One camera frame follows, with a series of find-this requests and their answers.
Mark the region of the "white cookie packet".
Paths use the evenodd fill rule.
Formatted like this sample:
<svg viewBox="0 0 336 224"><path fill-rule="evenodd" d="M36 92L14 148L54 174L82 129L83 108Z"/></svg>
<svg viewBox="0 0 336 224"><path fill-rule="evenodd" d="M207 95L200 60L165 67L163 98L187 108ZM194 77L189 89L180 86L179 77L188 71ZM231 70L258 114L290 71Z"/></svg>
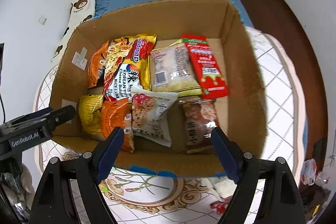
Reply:
<svg viewBox="0 0 336 224"><path fill-rule="evenodd" d="M171 136L167 114L177 99L177 93L151 92L133 86L131 88L131 125L134 135L170 147Z"/></svg>

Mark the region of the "plastic bag on floor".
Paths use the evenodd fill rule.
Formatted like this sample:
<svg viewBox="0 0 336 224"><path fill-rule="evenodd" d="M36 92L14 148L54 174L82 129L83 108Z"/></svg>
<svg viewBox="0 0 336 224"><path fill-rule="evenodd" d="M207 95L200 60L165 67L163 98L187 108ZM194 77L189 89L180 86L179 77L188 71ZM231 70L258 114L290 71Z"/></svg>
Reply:
<svg viewBox="0 0 336 224"><path fill-rule="evenodd" d="M317 164L314 159L304 161L301 170L301 182L304 185L311 186L315 183Z"/></svg>

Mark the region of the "white patterned round mat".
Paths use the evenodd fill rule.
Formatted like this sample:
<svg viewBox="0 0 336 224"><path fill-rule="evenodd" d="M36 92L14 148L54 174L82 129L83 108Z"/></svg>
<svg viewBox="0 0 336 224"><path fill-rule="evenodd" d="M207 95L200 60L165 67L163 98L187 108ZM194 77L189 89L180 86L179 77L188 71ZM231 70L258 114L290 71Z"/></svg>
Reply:
<svg viewBox="0 0 336 224"><path fill-rule="evenodd" d="M294 65L272 35L248 27L265 84L267 136L262 158L286 159L296 182L305 157L306 107ZM103 189L118 223L217 223L208 178L174 180L113 168Z"/></svg>

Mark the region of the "long red snack packet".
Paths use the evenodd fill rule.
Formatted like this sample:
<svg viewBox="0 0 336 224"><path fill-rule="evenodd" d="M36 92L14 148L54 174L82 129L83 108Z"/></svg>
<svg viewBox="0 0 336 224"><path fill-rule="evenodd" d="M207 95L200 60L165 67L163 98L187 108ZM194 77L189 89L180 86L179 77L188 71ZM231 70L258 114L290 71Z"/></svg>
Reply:
<svg viewBox="0 0 336 224"><path fill-rule="evenodd" d="M213 51L204 36L182 35L202 98L212 100L228 96L228 87Z"/></svg>

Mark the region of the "orange snack packet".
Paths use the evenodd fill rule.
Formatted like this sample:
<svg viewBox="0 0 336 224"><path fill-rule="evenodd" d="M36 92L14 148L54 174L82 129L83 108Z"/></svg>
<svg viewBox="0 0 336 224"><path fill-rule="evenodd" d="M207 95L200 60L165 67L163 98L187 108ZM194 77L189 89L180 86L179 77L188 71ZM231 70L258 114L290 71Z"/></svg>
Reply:
<svg viewBox="0 0 336 224"><path fill-rule="evenodd" d="M106 139L115 127L124 131L122 150L134 152L134 137L131 126L131 106L127 98L118 101L104 101L101 108L101 134Z"/></svg>
<svg viewBox="0 0 336 224"><path fill-rule="evenodd" d="M105 42L90 59L88 68L88 88L95 87L99 79L104 75L108 46L109 41Z"/></svg>

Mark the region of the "red triangular snack packet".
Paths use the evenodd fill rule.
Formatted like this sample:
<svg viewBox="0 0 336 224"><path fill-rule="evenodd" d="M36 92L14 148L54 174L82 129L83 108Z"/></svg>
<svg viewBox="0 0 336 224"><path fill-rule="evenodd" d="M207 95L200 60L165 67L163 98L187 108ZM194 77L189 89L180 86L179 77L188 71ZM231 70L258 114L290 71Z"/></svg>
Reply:
<svg viewBox="0 0 336 224"><path fill-rule="evenodd" d="M215 201L213 203L210 204L210 208L212 210L215 210L217 215L222 215L225 213L228 205L230 204L232 196L226 197L224 200L222 201Z"/></svg>

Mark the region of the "beige cracker packet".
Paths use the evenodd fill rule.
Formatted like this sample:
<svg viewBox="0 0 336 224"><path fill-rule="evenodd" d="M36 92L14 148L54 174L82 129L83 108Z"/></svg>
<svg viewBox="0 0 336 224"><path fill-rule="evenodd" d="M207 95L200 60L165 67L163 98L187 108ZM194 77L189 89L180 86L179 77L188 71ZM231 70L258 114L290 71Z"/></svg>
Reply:
<svg viewBox="0 0 336 224"><path fill-rule="evenodd" d="M189 53L181 39L168 47L152 50L150 61L153 68L151 71L153 92L173 92L178 93L180 97L202 94L190 63Z"/></svg>

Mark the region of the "Korean cheese noodle packet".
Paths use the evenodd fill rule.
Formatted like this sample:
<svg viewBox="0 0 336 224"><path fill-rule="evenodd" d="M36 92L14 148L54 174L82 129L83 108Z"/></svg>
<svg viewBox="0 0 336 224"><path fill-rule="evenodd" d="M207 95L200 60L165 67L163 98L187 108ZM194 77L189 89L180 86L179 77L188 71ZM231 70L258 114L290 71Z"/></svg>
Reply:
<svg viewBox="0 0 336 224"><path fill-rule="evenodd" d="M133 86L151 90L149 57L156 41L156 35L139 34L110 43L104 70L106 100L130 99Z"/></svg>

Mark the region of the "yellow snack packet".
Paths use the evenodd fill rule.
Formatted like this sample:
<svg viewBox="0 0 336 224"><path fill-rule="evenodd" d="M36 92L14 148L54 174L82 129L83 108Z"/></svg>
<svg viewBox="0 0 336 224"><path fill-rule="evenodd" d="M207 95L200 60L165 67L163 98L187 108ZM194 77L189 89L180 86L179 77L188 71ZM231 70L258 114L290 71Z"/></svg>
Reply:
<svg viewBox="0 0 336 224"><path fill-rule="evenodd" d="M78 106L78 114L83 130L91 135L101 133L101 108L104 97L100 95L81 96Z"/></svg>

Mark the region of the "clear white cake packet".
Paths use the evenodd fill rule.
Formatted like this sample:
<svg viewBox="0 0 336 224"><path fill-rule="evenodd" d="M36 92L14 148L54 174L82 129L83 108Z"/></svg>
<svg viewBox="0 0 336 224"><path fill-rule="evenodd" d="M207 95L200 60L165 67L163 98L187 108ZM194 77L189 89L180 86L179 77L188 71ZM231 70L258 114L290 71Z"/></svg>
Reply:
<svg viewBox="0 0 336 224"><path fill-rule="evenodd" d="M225 198L231 197L235 192L236 184L227 176L209 177L207 180L209 181L209 190L220 201L223 201Z"/></svg>

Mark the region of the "brown pastry packet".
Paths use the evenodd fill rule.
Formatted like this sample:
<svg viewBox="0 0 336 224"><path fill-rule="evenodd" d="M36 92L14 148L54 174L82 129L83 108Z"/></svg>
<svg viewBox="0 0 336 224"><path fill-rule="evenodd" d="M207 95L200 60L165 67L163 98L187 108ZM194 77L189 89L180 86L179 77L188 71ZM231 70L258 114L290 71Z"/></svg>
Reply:
<svg viewBox="0 0 336 224"><path fill-rule="evenodd" d="M186 153L201 153L211 149L211 132L218 127L215 100L180 100L185 116Z"/></svg>

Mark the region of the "bear print pillow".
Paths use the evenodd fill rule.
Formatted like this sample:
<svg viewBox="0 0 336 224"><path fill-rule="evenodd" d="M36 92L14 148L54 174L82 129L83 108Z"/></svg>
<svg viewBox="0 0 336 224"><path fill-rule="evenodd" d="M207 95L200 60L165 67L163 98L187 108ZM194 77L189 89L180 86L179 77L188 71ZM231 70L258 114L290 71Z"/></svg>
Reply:
<svg viewBox="0 0 336 224"><path fill-rule="evenodd" d="M72 0L68 26L62 39L60 40L60 44L56 48L54 56L51 60L52 63L59 63L67 47L68 41L77 26L94 17L95 6L95 0Z"/></svg>

